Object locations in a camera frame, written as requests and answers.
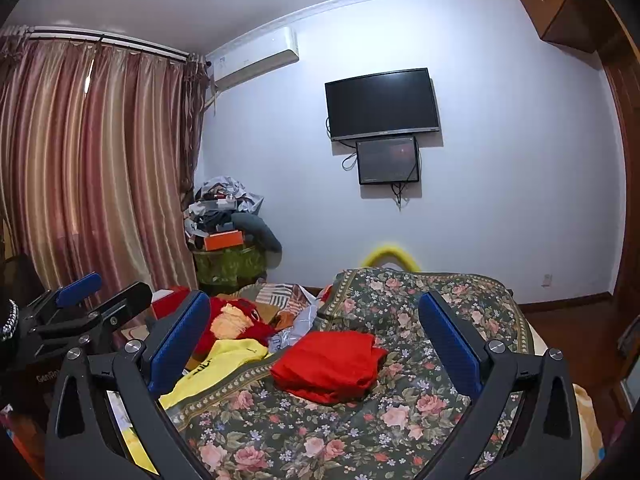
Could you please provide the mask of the red zip jacket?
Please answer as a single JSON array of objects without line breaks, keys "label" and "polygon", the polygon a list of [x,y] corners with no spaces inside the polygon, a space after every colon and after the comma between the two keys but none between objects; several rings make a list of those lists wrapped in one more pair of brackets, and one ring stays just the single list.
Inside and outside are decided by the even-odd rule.
[{"label": "red zip jacket", "polygon": [[322,405],[359,401],[374,387],[387,350],[375,336],[346,332],[309,333],[288,348],[270,370],[274,385]]}]

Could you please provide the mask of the pile of clutter clothes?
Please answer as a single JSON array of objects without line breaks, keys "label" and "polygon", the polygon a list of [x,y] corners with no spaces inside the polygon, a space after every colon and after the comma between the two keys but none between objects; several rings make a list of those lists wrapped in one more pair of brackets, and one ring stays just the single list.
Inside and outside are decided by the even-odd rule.
[{"label": "pile of clutter clothes", "polygon": [[235,178],[220,176],[206,180],[183,211],[186,242],[203,250],[206,237],[234,230],[232,214],[258,214],[263,202],[264,196],[250,192]]}]

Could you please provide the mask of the red plush toy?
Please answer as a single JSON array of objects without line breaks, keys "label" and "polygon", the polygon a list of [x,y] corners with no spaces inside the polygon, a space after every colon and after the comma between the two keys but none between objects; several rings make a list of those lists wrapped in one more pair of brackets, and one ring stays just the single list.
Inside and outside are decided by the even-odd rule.
[{"label": "red plush toy", "polygon": [[[152,309],[156,318],[174,313],[191,293],[186,287],[154,292]],[[205,295],[209,306],[208,324],[192,352],[192,358],[203,361],[218,340],[255,339],[267,347],[277,331],[259,312],[260,304],[240,297]]]}]

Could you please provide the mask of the yellow garment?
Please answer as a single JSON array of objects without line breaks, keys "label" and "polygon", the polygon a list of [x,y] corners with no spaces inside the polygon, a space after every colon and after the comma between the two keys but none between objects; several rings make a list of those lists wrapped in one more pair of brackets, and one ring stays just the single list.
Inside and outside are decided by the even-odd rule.
[{"label": "yellow garment", "polygon": [[[181,401],[203,393],[228,377],[241,365],[256,362],[269,356],[268,348],[255,339],[217,340],[206,359],[188,374],[183,375],[170,393],[160,397],[160,405],[165,411],[174,408]],[[152,474],[157,474],[148,454],[134,431],[124,402],[117,392],[108,390],[107,397],[114,411],[120,434],[134,463]]]}]

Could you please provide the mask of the green fabric storage box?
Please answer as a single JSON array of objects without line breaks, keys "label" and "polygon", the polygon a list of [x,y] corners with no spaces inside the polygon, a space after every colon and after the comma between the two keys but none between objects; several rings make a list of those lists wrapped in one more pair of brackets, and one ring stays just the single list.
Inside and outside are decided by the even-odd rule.
[{"label": "green fabric storage box", "polygon": [[192,257],[198,287],[208,294],[235,292],[267,277],[266,254],[256,245],[194,250]]}]

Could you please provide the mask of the orange box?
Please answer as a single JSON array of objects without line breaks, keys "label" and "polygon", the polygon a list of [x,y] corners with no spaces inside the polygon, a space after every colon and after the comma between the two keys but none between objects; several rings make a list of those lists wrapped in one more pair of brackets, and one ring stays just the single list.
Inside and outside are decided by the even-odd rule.
[{"label": "orange box", "polygon": [[244,243],[243,233],[239,230],[210,234],[204,238],[204,249],[206,252],[216,252],[216,250],[229,247],[242,246]]}]

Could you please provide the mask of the patterned light blue cloth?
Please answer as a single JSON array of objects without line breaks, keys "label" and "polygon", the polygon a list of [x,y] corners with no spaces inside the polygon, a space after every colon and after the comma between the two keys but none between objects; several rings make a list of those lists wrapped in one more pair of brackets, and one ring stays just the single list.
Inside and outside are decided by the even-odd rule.
[{"label": "patterned light blue cloth", "polygon": [[276,353],[310,331],[331,290],[331,285],[315,289],[299,284],[257,283],[241,288],[233,297],[250,300],[262,319],[276,330],[266,342],[269,352]]}]

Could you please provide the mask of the green floral bedspread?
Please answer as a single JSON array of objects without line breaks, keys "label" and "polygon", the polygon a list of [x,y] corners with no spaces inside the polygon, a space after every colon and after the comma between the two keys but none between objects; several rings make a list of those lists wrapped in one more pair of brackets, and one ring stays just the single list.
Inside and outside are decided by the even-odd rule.
[{"label": "green floral bedspread", "polygon": [[491,278],[349,270],[296,344],[221,339],[160,403],[214,479],[411,479],[471,404],[420,324],[428,292],[483,339],[533,351]]}]

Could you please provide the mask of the dark teal cushion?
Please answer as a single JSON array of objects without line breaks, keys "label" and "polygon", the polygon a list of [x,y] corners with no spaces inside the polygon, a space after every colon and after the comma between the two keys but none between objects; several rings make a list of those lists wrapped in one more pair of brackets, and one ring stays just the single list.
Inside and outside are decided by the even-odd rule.
[{"label": "dark teal cushion", "polygon": [[254,241],[262,246],[266,252],[275,252],[276,254],[282,252],[280,240],[265,224],[265,221],[256,216],[256,214],[243,211],[234,212],[231,215],[231,221],[235,229],[250,234],[254,237]]}]

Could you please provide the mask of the yellow foam tube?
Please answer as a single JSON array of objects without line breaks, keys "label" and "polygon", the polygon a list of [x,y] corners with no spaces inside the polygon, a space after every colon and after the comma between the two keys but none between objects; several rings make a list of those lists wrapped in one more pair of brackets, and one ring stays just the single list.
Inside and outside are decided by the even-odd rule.
[{"label": "yellow foam tube", "polygon": [[413,258],[404,248],[394,244],[382,244],[373,249],[369,255],[362,260],[361,266],[370,268],[371,266],[384,266],[385,263],[393,263],[399,269],[406,272],[420,273],[421,268],[416,259]]}]

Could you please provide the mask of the pink striped curtain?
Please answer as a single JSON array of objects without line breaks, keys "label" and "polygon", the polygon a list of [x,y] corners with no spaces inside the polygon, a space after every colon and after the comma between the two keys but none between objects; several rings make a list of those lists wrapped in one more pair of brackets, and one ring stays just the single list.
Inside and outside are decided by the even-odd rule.
[{"label": "pink striped curtain", "polygon": [[207,85],[201,55],[2,32],[1,219],[44,286],[195,286],[183,211]]}]

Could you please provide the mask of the brown overhead wooden cabinet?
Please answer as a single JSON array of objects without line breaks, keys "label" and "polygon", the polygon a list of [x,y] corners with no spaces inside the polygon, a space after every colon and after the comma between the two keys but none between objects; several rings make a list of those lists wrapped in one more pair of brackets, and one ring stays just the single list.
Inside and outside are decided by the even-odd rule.
[{"label": "brown overhead wooden cabinet", "polygon": [[618,34],[606,0],[521,0],[541,40],[592,53]]}]

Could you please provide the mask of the small black wall monitor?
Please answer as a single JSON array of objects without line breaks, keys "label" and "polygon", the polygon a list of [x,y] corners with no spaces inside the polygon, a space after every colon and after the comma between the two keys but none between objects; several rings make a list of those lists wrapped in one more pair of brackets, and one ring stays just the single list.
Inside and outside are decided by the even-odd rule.
[{"label": "small black wall monitor", "polygon": [[414,136],[389,136],[356,143],[360,185],[420,181],[420,156]]}]

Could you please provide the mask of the black wall television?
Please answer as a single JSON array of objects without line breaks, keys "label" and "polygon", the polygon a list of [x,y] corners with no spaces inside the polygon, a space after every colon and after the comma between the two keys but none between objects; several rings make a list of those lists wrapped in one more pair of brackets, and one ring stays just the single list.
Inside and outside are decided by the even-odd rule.
[{"label": "black wall television", "polygon": [[329,134],[334,141],[440,129],[427,68],[330,81],[324,91]]}]

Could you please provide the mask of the white wall air conditioner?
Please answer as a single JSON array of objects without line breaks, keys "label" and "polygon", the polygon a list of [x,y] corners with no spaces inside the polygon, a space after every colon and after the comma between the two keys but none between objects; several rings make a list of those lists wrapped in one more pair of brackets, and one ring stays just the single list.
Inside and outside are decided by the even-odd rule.
[{"label": "white wall air conditioner", "polygon": [[212,69],[209,87],[216,96],[244,82],[297,63],[297,36],[291,27],[282,27],[262,36],[239,39],[208,57]]}]

